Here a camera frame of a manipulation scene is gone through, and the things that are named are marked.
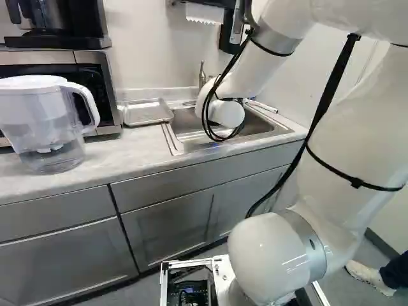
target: coffee maker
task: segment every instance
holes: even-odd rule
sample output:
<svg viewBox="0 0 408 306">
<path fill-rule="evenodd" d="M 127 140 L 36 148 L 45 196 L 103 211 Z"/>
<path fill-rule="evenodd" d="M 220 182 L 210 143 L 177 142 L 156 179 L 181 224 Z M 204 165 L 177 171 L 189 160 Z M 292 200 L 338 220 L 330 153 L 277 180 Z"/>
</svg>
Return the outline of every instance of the coffee maker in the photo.
<svg viewBox="0 0 408 306">
<path fill-rule="evenodd" d="M 22 36 L 5 36 L 10 48 L 98 50 L 112 46 L 103 0 L 6 0 Z"/>
</svg>

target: water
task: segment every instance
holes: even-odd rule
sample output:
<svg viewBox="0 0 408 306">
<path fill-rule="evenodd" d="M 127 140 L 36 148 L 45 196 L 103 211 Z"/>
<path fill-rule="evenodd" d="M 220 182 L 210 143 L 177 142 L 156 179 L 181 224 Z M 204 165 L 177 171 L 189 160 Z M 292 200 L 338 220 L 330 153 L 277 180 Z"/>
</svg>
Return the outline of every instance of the water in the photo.
<svg viewBox="0 0 408 306">
<path fill-rule="evenodd" d="M 20 153 L 19 156 L 24 164 L 37 173 L 60 173 L 78 166 L 84 160 L 83 144 L 84 139 L 80 136 L 68 143 L 55 144 L 49 152 L 35 150 Z"/>
</svg>

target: gray countertop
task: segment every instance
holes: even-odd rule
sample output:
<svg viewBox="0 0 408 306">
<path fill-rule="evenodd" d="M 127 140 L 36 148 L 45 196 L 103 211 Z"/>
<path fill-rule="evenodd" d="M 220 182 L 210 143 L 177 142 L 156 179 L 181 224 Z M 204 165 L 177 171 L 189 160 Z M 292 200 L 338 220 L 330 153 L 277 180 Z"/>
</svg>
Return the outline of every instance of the gray countertop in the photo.
<svg viewBox="0 0 408 306">
<path fill-rule="evenodd" d="M 161 125 L 125 129 L 117 139 L 100 138 L 86 143 L 86 160 L 70 171 L 54 175 L 31 173 L 15 153 L 0 150 L 0 205 L 96 187 L 305 138 L 304 127 L 280 115 L 259 111 L 295 132 L 173 156 Z"/>
</svg>

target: pitcher lid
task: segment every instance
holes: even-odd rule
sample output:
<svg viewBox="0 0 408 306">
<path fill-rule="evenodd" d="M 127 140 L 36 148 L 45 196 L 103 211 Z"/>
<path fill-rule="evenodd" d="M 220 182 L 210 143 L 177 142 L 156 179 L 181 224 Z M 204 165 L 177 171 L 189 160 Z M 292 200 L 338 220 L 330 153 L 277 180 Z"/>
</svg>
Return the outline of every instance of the pitcher lid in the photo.
<svg viewBox="0 0 408 306">
<path fill-rule="evenodd" d="M 0 79 L 0 95 L 46 94 L 59 91 L 67 80 L 55 75 L 21 75 Z"/>
</svg>

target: faucet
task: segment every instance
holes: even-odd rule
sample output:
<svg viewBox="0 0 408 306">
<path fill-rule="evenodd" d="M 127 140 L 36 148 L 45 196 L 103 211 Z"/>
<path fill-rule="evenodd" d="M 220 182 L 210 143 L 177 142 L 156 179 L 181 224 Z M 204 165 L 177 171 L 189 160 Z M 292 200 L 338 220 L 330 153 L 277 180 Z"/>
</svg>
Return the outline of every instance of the faucet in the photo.
<svg viewBox="0 0 408 306">
<path fill-rule="evenodd" d="M 204 61 L 200 62 L 200 72 L 198 73 L 198 92 L 201 91 L 203 86 L 207 83 L 207 75 L 204 72 Z M 183 102 L 184 106 L 193 106 L 196 104 L 195 100 Z"/>
</svg>

